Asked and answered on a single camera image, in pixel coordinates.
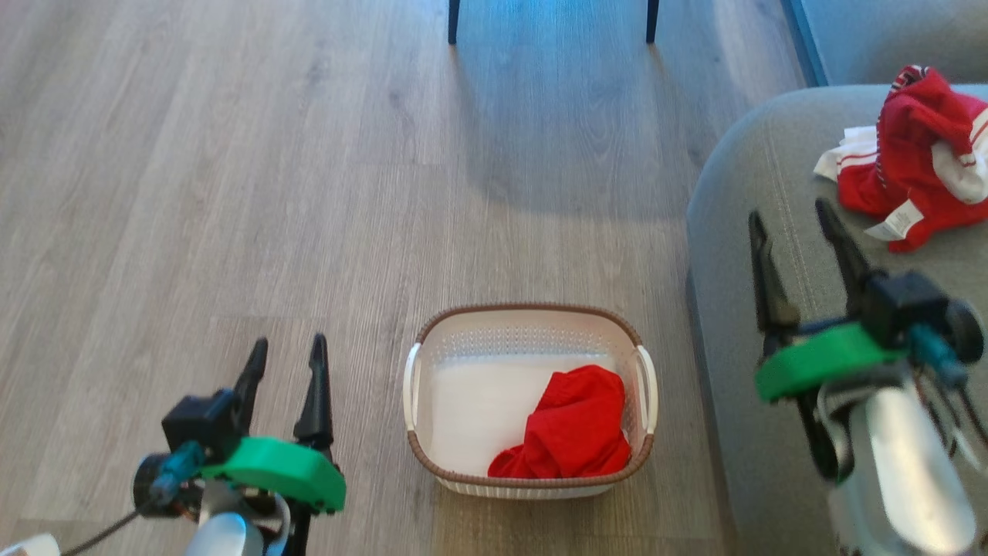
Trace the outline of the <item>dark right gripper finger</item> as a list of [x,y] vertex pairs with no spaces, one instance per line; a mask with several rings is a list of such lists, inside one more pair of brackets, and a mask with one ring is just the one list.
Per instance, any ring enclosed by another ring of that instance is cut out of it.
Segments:
[[814,204],[823,236],[834,250],[842,276],[847,317],[858,319],[865,308],[865,296],[868,283],[874,277],[874,269],[844,226],[834,206],[823,198],[816,199]]
[[800,310],[788,299],[773,259],[773,242],[758,211],[748,219],[753,271],[756,327],[763,335],[763,355],[770,356],[791,344],[800,329]]

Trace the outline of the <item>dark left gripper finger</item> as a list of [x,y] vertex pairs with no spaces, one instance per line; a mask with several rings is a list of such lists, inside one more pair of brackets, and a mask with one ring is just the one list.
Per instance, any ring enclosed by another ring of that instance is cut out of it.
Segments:
[[237,423],[242,434],[250,434],[257,390],[267,368],[268,347],[267,337],[258,338],[234,385],[239,402]]
[[293,427],[293,435],[300,446],[321,452],[332,464],[334,429],[330,394],[328,347],[324,334],[315,334],[308,359],[310,380],[306,401]]

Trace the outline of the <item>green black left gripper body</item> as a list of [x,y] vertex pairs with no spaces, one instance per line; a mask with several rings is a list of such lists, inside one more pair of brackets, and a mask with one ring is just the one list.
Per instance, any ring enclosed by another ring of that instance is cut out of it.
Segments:
[[306,555],[312,520],[342,511],[346,493],[321,452],[272,437],[226,453],[183,441],[146,456],[133,478],[138,515],[195,522],[187,555]]

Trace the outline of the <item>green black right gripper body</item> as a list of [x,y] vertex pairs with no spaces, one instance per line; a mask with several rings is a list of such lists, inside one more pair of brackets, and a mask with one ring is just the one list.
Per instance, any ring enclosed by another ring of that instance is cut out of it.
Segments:
[[925,372],[942,387],[966,384],[969,364],[985,351],[980,324],[914,324],[902,344],[885,347],[857,321],[817,323],[775,354],[762,356],[756,394],[762,402],[797,405],[810,454],[825,481],[847,481],[864,457],[851,448],[851,412],[887,388],[921,397]]

